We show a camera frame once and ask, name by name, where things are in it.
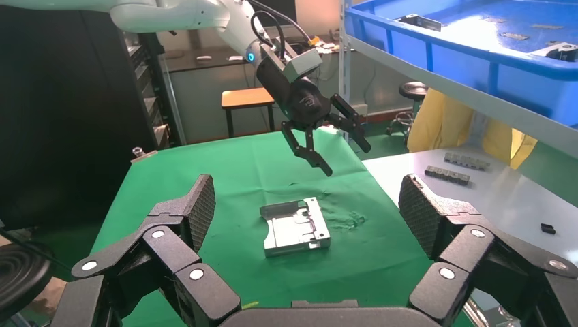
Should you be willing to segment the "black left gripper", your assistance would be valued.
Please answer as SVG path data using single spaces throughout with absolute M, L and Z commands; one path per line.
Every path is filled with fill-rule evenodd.
M 313 130 L 327 122 L 346 132 L 364 153 L 370 152 L 371 145 L 365 139 L 359 114 L 339 94 L 326 98 L 307 76 L 288 82 L 269 58 L 256 66 L 256 77 L 286 118 L 281 122 L 281 132 L 294 156 L 306 160 L 313 168 L 320 168 L 326 176 L 333 174 L 329 164 L 314 149 Z M 331 113 L 331 105 L 341 116 Z M 299 144 L 293 129 L 304 131 L 305 146 Z

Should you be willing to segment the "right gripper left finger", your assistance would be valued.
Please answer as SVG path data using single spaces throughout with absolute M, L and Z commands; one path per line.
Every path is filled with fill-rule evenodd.
M 135 232 L 74 265 L 51 324 L 120 326 L 156 291 L 188 326 L 219 326 L 240 311 L 239 296 L 199 254 L 215 206 L 208 174 L 157 203 Z

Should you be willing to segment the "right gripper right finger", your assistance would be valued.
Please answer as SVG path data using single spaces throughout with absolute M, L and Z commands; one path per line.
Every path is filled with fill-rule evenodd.
M 511 236 L 470 203 L 403 177 L 399 212 L 432 265 L 409 296 L 412 309 L 450 326 L 474 290 L 491 295 L 522 326 L 577 325 L 577 267 Z

